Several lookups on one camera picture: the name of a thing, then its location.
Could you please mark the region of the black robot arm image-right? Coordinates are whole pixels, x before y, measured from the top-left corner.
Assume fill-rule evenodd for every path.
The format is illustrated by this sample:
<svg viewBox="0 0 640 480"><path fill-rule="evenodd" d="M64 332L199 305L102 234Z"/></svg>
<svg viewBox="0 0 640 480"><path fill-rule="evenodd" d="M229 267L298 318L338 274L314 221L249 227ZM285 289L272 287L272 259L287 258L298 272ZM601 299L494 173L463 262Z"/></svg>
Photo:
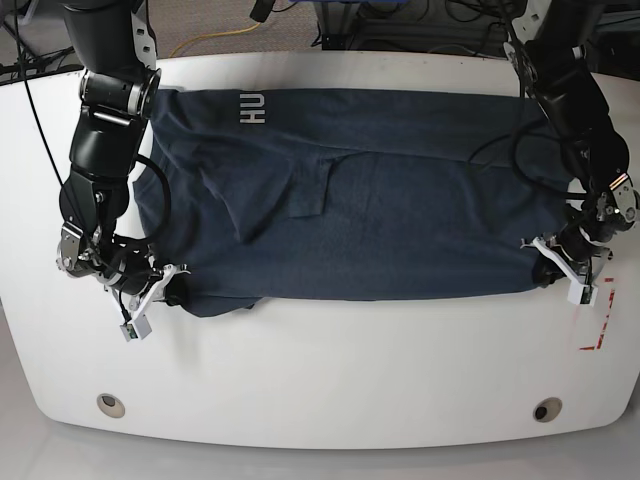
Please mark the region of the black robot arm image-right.
<svg viewBox="0 0 640 480"><path fill-rule="evenodd" d="M639 194L628 173L629 148L615 130L586 60L585 44L605 9L603 1L524 1L505 16L505 51L521 89L538 103L558 137L565 169L582 187L572 194L527 176L516 159L525 132L513 133L509 160L514 173L580 205L570 207L566 225L542 241L534 277L546 283L572 273L591 279L593 258L639 217Z"/></svg>

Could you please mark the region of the black robot arm image-left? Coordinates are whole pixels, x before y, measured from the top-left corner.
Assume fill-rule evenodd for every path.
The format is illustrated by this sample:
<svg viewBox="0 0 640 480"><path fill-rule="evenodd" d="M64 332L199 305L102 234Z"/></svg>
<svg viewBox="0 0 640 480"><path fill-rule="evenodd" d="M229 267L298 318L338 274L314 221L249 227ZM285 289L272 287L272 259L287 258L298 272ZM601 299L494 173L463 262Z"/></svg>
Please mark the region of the black robot arm image-left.
<svg viewBox="0 0 640 480"><path fill-rule="evenodd" d="M171 215L169 182L139 149L161 71L143 1L64 1L63 19L85 68L70 171L62 184L59 265L70 276L94 276L117 294L144 295L166 278L151 247ZM120 236L129 205L129 175L143 164L161 188L161 216L141 239Z"/></svg>

